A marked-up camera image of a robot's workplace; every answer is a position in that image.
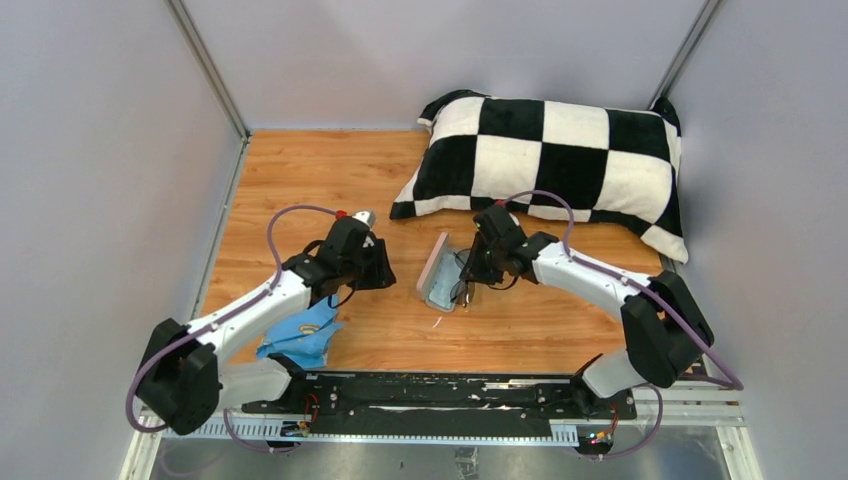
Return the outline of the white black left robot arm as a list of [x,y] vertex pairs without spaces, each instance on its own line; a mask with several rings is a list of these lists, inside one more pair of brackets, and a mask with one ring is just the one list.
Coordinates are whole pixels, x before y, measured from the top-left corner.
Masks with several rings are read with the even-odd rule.
[[334,216],[324,239],[278,259],[274,274],[252,292],[185,324],[168,318],[154,328],[125,403],[135,429],[155,430],[138,422],[136,400],[179,435],[245,403],[270,401],[283,413],[304,405],[306,386],[294,378],[297,367],[286,356],[237,365],[230,360],[248,341],[291,316],[318,305],[344,305],[337,297],[343,287],[356,294],[395,283],[385,242],[373,232],[375,213],[337,211]]

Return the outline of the pink glasses case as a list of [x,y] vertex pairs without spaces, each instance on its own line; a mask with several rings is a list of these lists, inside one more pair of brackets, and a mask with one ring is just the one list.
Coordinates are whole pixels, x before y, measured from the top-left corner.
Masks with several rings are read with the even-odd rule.
[[441,232],[438,236],[435,245],[431,250],[429,257],[425,262],[423,270],[416,282],[416,292],[428,307],[445,313],[453,312],[457,307],[460,307],[454,306],[453,309],[450,311],[434,307],[428,300],[428,295],[431,291],[434,282],[434,277],[442,259],[445,257],[453,256],[454,252],[461,249],[465,248],[458,248],[450,243],[450,236],[448,232]]

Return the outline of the light blue cleaning cloth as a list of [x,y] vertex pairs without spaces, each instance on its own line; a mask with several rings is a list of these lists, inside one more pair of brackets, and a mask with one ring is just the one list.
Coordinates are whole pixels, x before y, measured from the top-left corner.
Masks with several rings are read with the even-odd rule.
[[459,281],[460,267],[453,256],[442,259],[436,275],[428,300],[434,307],[450,311],[454,307],[453,292]]

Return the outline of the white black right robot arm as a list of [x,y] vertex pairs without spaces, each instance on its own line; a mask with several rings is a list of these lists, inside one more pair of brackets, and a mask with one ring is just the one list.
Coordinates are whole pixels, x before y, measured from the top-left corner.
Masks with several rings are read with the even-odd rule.
[[574,294],[620,320],[624,347],[590,360],[575,376],[571,403],[580,415],[598,416],[612,396],[641,384],[672,386],[713,345],[714,334],[677,273],[615,269],[554,235],[527,235],[498,204],[476,214],[474,224],[464,280],[494,286],[510,275]]

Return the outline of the dark aviator sunglasses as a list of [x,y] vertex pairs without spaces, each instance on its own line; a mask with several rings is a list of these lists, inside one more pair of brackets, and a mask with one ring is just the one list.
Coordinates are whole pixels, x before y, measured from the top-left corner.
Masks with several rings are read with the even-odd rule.
[[450,301],[454,306],[467,308],[473,300],[475,285],[463,277],[463,271],[470,257],[470,248],[458,250],[453,253],[456,267],[459,269],[458,280],[452,287]]

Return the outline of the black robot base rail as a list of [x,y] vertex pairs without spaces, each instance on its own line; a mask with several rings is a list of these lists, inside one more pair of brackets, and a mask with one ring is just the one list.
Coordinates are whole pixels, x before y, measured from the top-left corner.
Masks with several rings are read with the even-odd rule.
[[663,427],[740,427],[733,391],[695,376],[580,404],[567,376],[308,372],[278,400],[226,412],[201,405],[170,437],[236,436],[271,447],[309,442],[542,446],[618,453]]

